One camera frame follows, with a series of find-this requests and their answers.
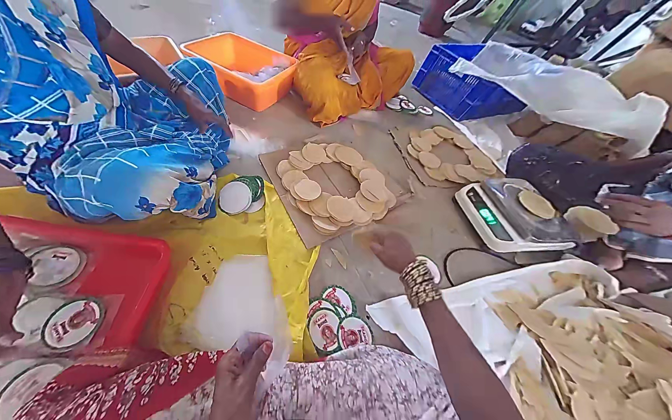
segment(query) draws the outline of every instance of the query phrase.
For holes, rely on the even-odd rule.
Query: digital weighing scale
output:
[[[498,253],[574,248],[579,236],[563,217],[543,219],[520,205],[523,189],[537,192],[522,179],[490,178],[463,187],[455,201],[484,243]]]

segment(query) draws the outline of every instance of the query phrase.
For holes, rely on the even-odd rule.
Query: blue plastic crate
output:
[[[525,109],[525,103],[493,81],[448,71],[459,58],[470,61],[482,48],[483,44],[434,45],[411,84],[426,99],[458,121]]]

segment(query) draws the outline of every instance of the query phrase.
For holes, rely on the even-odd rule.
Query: gold bangle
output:
[[[401,282],[412,308],[442,299],[442,292],[434,283],[434,276],[423,259],[416,259],[401,272]]]

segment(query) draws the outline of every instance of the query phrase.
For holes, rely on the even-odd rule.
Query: orange clothing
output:
[[[357,30],[364,29],[378,0],[308,0],[307,11],[322,11],[330,7]],[[344,32],[347,37],[351,32]],[[294,76],[294,88],[308,104],[308,116],[322,126],[336,123],[339,118],[356,114],[360,109],[375,109],[397,95],[414,70],[411,51],[377,47],[355,62],[359,84],[351,86],[338,76],[347,70],[347,53],[332,40],[322,40],[303,46],[294,37],[285,39],[285,54],[299,59]]]

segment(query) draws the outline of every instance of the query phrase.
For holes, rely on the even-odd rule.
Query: green digital display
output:
[[[488,208],[480,208],[479,209],[479,214],[481,215],[481,218],[484,219],[484,222],[486,222],[487,225],[496,225],[497,223],[497,218],[494,216],[494,213],[491,212]]]

